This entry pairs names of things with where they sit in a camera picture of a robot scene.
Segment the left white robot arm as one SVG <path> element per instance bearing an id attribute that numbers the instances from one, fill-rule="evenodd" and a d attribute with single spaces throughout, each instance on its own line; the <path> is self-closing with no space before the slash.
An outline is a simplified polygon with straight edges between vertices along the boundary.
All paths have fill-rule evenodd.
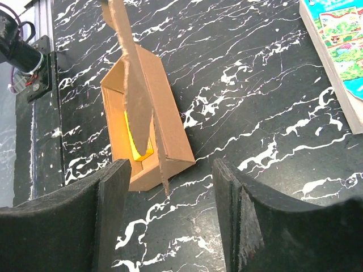
<path id="1" fill-rule="evenodd" d="M 20 31 L 26 24 L 30 26 L 31 34 L 23 40 Z M 25 75 L 32 75 L 38 70 L 44 54 L 29 44 L 35 34 L 32 22 L 17 23 L 11 15 L 1 10 L 1 63 L 7 62 Z"/>

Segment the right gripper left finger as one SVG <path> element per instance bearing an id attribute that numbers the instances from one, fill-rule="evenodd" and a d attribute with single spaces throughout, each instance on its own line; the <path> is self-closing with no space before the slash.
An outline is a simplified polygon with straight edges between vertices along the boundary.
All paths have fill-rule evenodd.
<path id="1" fill-rule="evenodd" d="M 131 164 L 119 159 L 75 183 L 1 208 L 2 271 L 111 271 Z"/>

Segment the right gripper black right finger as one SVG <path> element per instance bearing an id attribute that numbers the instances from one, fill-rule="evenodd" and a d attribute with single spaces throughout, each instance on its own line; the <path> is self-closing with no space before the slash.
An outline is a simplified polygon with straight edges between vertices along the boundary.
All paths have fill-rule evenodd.
<path id="1" fill-rule="evenodd" d="M 362 197 L 319 206 L 212 166 L 227 271 L 361 271 Z"/>

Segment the cardboard box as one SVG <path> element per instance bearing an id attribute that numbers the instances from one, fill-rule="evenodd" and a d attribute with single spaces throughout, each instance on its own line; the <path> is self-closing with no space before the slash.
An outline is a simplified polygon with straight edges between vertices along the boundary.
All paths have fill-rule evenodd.
<path id="1" fill-rule="evenodd" d="M 195 159 L 163 63 L 133 40 L 123 1 L 100 4 L 122 51 L 100 83 L 112 159 L 130 161 L 129 190 L 168 190 Z"/>

